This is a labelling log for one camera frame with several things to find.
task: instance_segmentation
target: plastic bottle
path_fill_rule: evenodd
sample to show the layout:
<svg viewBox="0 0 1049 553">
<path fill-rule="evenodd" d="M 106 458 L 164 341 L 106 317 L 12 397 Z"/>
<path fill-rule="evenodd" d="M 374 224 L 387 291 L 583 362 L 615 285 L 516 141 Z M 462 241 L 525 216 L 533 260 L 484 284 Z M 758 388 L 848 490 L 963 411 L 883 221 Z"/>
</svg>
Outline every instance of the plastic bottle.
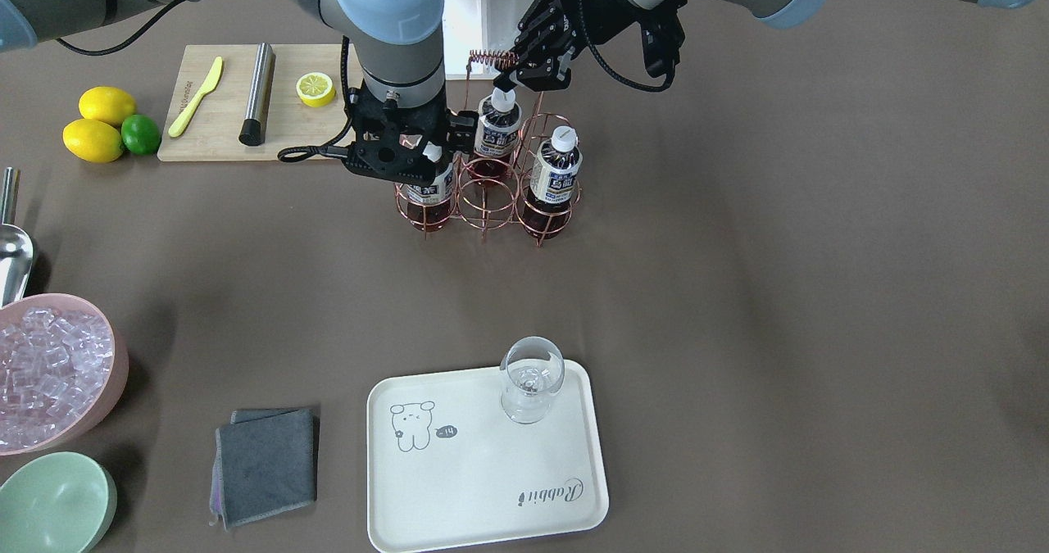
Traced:
<svg viewBox="0 0 1049 553">
<path fill-rule="evenodd" d="M 521 107 L 517 104 L 513 90 L 504 92 L 494 88 L 492 94 L 480 102 L 477 112 L 480 114 L 480 123 L 473 141 L 473 152 L 480 159 L 470 165 L 470 172 L 480 178 L 502 178 L 510 166 L 514 147 L 517 147 Z"/>
<path fill-rule="evenodd" d="M 408 185 L 405 191 L 408 195 L 408 219 L 416 230 L 435 232 L 445 227 L 452 212 L 452 193 L 455 189 L 455 163 L 450 157 L 443 158 L 444 152 L 440 146 L 427 144 L 423 154 L 430 162 L 437 164 L 442 159 L 448 162 L 448 168 L 442 171 L 428 187 Z"/>
<path fill-rule="evenodd" d="M 532 165 L 528 203 L 521 210 L 524 231 L 534 238 L 550 239 L 560 233 L 569 220 L 568 210 L 576 190 L 576 175 L 583 155 L 576 144 L 576 130 L 561 126 L 539 145 Z"/>
</svg>

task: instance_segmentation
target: red liquid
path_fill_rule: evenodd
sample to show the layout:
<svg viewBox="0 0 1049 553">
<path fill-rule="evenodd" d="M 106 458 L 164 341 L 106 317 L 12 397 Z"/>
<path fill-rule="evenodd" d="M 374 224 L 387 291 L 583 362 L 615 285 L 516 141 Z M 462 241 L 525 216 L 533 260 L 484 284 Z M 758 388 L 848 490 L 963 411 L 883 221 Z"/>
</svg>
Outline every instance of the red liquid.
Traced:
<svg viewBox="0 0 1049 553">
<path fill-rule="evenodd" d="M 540 201 L 535 197 L 535 193 L 532 192 L 532 188 L 528 189 L 528 203 L 521 210 L 521 221 L 524 224 L 524 231 L 528 235 L 536 239 L 550 239 L 561 233 L 561 229 L 564 228 L 564 224 L 569 220 L 568 210 L 572 206 L 572 201 L 566 200 L 564 203 L 551 204 Z M 565 213 L 561 215 L 543 215 L 539 213 L 543 211 L 547 213 Z"/>
<path fill-rule="evenodd" d="M 405 213 L 411 219 L 411 225 L 421 232 L 435 232 L 448 224 L 448 216 L 452 212 L 452 199 L 448 199 L 429 207 L 409 203 Z"/>
<path fill-rule="evenodd" d="M 490 178 L 492 180 L 501 180 L 507 175 L 507 169 L 510 168 L 511 155 L 513 154 L 506 154 L 501 158 L 489 158 L 489 157 L 477 156 L 475 159 L 470 161 L 470 165 L 467 167 L 467 169 L 469 170 L 470 175 L 473 177 Z M 491 186 L 490 183 L 480 183 L 480 184 L 485 186 Z"/>
</svg>

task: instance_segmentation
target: green bowl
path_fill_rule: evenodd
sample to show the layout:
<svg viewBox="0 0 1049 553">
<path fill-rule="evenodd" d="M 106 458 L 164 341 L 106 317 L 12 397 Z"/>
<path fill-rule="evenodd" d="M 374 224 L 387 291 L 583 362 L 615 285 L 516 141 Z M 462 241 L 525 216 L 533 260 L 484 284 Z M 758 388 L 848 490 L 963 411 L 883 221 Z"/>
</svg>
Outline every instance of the green bowl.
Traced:
<svg viewBox="0 0 1049 553">
<path fill-rule="evenodd" d="M 3 553 L 83 553 L 106 534 L 116 510 L 108 471 L 78 452 L 30 461 L 0 486 Z"/>
</svg>

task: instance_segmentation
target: folded towel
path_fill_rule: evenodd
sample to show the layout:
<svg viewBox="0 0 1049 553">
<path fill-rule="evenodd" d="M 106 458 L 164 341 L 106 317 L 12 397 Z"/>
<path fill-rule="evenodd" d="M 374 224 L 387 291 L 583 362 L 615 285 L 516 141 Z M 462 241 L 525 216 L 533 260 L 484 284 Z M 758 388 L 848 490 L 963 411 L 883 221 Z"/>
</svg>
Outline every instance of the folded towel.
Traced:
<svg viewBox="0 0 1049 553">
<path fill-rule="evenodd" d="M 308 409 L 237 410 L 230 422 L 215 430 L 211 493 L 227 529 L 317 499 Z"/>
</svg>

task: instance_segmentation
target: bottle cap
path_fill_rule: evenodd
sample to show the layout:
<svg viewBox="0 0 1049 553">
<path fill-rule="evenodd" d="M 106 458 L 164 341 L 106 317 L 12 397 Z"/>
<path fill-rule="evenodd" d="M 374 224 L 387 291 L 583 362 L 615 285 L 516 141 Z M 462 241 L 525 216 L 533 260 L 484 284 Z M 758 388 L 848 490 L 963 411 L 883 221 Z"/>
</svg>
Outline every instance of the bottle cap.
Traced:
<svg viewBox="0 0 1049 553">
<path fill-rule="evenodd" d="M 492 89 L 492 106 L 499 112 L 510 112 L 517 102 L 517 94 L 513 90 L 504 92 L 498 88 Z"/>
<path fill-rule="evenodd" d="M 426 149 L 423 150 L 423 154 L 426 159 L 429 159 L 433 164 L 441 162 L 442 154 L 441 146 L 435 146 L 433 144 L 426 144 Z"/>
<path fill-rule="evenodd" d="M 555 150 L 561 153 L 568 153 L 576 148 L 576 144 L 579 143 L 579 137 L 576 135 L 576 130 L 562 125 L 557 129 L 554 129 L 554 136 L 551 137 L 551 143 Z"/>
</svg>

